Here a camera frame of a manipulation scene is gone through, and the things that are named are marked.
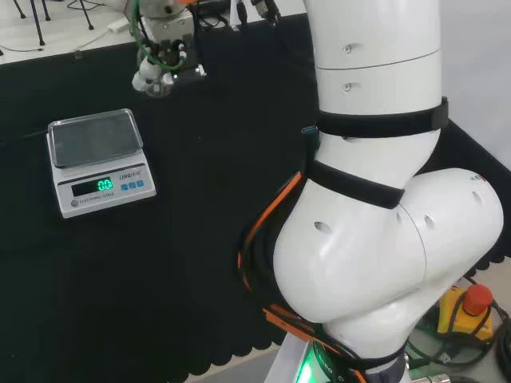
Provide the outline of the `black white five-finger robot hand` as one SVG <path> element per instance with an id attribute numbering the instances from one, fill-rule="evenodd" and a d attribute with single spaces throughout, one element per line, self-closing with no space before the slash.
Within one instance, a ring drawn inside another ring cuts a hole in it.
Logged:
<path id="1" fill-rule="evenodd" d="M 189 10 L 182 9 L 163 18 L 137 15 L 130 32 L 137 44 L 137 71 L 132 79 L 136 91 L 163 98 L 175 88 L 206 79 Z"/>

